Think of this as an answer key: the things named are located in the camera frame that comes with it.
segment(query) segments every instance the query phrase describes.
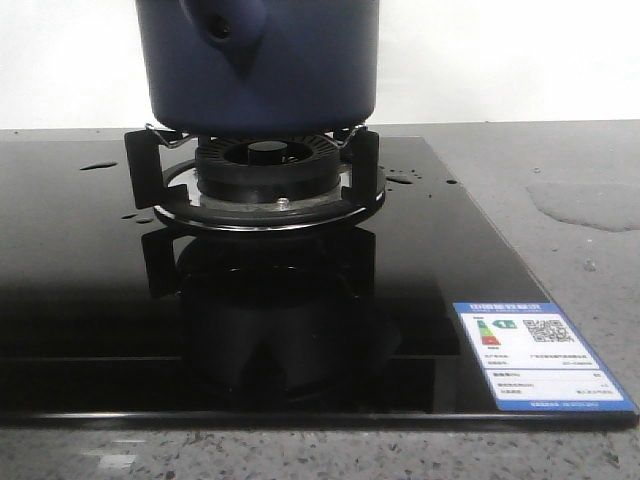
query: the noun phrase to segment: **gas stove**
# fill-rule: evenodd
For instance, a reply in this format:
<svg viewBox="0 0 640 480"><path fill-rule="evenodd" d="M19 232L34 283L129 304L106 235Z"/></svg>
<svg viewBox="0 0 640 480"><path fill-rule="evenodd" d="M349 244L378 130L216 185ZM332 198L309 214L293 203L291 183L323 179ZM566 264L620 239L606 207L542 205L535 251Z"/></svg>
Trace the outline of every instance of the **gas stove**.
<svg viewBox="0 0 640 480"><path fill-rule="evenodd" d="M172 135L133 132L126 149L0 144L3 425L637 424L595 352L423 139ZM216 180L220 168L244 175L325 155L334 170L311 169L330 179L323 191L308 189L308 172L287 188L240 188L236 172ZM532 321L551 322L545 348L584 349L562 355L604 377L571 382L606 384L600 393L527 393L514 376L527 369L505 356Z"/></svg>

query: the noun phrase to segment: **gas burner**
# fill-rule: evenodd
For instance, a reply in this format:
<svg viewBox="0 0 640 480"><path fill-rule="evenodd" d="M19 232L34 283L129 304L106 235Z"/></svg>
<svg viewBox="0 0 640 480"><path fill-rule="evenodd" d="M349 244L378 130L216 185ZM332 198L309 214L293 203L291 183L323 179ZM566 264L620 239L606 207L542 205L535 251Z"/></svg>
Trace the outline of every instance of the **gas burner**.
<svg viewBox="0 0 640 480"><path fill-rule="evenodd" d="M137 208L169 226L274 231L360 222L384 203L378 135L362 127L342 143L324 135L277 140L199 138L195 159L162 171L159 146L178 132L125 135Z"/></svg>

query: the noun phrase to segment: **qr code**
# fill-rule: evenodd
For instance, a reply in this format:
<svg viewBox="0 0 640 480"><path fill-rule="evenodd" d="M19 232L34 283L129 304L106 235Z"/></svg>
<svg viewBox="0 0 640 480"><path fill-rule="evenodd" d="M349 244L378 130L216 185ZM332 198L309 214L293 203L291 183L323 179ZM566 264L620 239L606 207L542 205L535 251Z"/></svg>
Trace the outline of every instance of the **qr code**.
<svg viewBox="0 0 640 480"><path fill-rule="evenodd" d="M524 320L536 342L574 342L569 329L560 320Z"/></svg>

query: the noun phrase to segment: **water droplet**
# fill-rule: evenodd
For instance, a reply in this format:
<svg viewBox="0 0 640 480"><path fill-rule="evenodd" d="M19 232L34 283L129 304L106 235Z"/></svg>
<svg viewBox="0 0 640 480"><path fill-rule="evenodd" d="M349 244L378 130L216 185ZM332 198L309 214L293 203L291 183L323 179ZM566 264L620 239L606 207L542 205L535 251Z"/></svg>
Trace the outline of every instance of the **water droplet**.
<svg viewBox="0 0 640 480"><path fill-rule="evenodd" d="M582 264L582 268L584 268L587 272L595 272L596 271L596 262L592 259L587 258Z"/></svg>
<svg viewBox="0 0 640 480"><path fill-rule="evenodd" d="M401 183L402 185L411 185L413 182L406 175L387 175L390 182Z"/></svg>
<svg viewBox="0 0 640 480"><path fill-rule="evenodd" d="M99 162L99 163L93 163L91 165L87 165L86 167L82 167L80 170L87 171L87 170L96 170L99 168L111 168L111 167L115 167L117 164L118 162Z"/></svg>
<svg viewBox="0 0 640 480"><path fill-rule="evenodd" d="M527 187L536 208L563 223L607 232L640 230L640 187L538 183Z"/></svg>

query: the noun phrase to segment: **gray countertop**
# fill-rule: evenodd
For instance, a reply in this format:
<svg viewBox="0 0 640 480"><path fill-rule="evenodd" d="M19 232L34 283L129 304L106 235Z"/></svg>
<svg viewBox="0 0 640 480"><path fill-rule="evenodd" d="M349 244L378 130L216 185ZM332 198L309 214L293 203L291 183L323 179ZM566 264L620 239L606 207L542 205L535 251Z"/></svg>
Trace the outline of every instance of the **gray countertop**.
<svg viewBox="0 0 640 480"><path fill-rule="evenodd" d="M375 129L427 140L637 402L640 121ZM0 479L45 478L636 480L640 432L0 431Z"/></svg>

